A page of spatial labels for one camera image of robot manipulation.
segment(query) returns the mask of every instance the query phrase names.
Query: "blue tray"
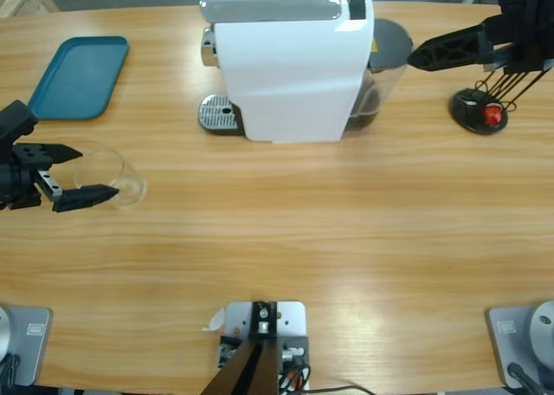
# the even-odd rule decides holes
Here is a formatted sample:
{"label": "blue tray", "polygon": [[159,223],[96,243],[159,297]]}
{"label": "blue tray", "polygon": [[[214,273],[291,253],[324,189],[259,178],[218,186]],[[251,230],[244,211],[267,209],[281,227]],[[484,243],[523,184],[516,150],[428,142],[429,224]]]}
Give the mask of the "blue tray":
{"label": "blue tray", "polygon": [[102,114],[129,51],[120,36],[75,37],[56,51],[29,101],[39,120],[90,120]]}

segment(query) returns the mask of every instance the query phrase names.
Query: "clear glass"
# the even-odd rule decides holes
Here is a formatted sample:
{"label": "clear glass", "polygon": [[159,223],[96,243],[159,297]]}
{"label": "clear glass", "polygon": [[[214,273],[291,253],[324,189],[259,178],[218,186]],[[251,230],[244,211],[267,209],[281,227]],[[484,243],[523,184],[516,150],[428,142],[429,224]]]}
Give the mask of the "clear glass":
{"label": "clear glass", "polygon": [[145,180],[125,161],[123,156],[110,148],[93,149],[75,160],[75,185],[110,185],[119,193],[110,201],[116,207],[129,207],[141,201],[147,191]]}

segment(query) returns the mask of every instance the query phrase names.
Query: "white coffee machine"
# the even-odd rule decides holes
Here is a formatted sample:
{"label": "white coffee machine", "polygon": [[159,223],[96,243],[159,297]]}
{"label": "white coffee machine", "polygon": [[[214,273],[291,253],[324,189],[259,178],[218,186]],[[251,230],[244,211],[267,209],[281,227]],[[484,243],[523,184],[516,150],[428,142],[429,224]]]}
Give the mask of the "white coffee machine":
{"label": "white coffee machine", "polygon": [[376,52],[371,0],[201,0],[200,8],[211,23],[203,63],[221,69],[227,91],[200,106],[208,131],[338,141],[361,101],[375,103],[365,83]]}

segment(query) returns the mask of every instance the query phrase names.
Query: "black mechanical arm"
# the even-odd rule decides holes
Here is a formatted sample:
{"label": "black mechanical arm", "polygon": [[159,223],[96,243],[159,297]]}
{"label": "black mechanical arm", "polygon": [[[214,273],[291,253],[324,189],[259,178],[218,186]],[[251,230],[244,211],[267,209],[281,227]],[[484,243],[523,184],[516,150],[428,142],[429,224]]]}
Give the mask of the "black mechanical arm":
{"label": "black mechanical arm", "polygon": [[21,209],[41,204],[38,185],[56,212],[83,209],[105,202],[119,190],[107,185],[88,185],[63,190],[48,170],[53,164],[77,159],[82,154],[62,144],[17,143],[33,132],[38,119],[21,101],[0,111],[0,210]]}
{"label": "black mechanical arm", "polygon": [[[482,64],[490,72],[450,102],[454,119],[477,133],[506,126],[516,100],[554,65],[554,0],[499,0],[501,14],[483,23],[426,41],[408,63],[428,71]],[[494,71],[503,74],[490,83]],[[529,73],[535,74],[527,81]],[[512,95],[512,90],[520,90]]]}

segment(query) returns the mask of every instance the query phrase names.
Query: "sticker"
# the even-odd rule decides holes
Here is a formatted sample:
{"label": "sticker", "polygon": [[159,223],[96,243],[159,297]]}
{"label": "sticker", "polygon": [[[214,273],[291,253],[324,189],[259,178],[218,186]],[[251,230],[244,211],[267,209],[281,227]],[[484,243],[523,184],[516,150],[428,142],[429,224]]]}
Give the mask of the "sticker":
{"label": "sticker", "polygon": [[501,334],[516,333],[516,325],[512,320],[497,321],[496,326]]}
{"label": "sticker", "polygon": [[28,336],[42,336],[44,334],[44,325],[29,323],[27,326],[27,335]]}

